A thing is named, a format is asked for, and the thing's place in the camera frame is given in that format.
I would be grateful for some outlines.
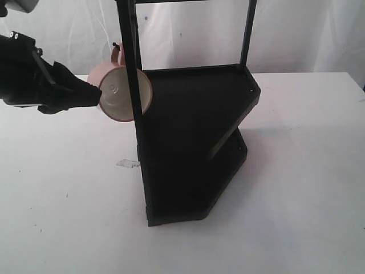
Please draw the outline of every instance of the table surface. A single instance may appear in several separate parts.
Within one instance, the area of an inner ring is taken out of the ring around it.
[[[203,221],[147,227],[133,123],[0,104],[0,273],[365,273],[365,93],[255,74],[248,159]]]

